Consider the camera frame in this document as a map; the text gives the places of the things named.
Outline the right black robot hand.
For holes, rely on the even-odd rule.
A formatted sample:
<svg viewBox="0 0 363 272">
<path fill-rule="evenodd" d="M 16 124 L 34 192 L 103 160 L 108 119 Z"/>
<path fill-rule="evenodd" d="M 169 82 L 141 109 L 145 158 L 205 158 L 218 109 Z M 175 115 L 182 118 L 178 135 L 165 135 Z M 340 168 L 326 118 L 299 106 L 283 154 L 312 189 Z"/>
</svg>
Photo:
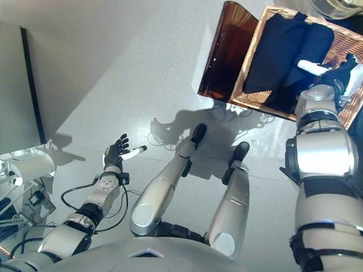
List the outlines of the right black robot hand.
<svg viewBox="0 0 363 272">
<path fill-rule="evenodd" d="M 362 64 L 355 59 L 343 62 L 335 69 L 307 60 L 298 61 L 297 67 L 316 76 L 313 85 L 330 85 L 335 87 L 340 95 L 351 96 L 362 85 Z"/>
</svg>

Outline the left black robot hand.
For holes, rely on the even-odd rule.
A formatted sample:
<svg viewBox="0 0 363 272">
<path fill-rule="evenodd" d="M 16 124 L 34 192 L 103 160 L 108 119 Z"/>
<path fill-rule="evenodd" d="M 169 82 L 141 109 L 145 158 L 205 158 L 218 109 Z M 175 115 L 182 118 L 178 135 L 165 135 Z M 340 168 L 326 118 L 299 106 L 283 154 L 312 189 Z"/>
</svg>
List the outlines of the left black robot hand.
<svg viewBox="0 0 363 272">
<path fill-rule="evenodd" d="M 129 160 L 147 150 L 147 146 L 139 146 L 129 149 L 129 138 L 122 134 L 116 142 L 108 146 L 103 155 L 103 167 L 105 172 L 121 173 L 123 162 Z"/>
</svg>

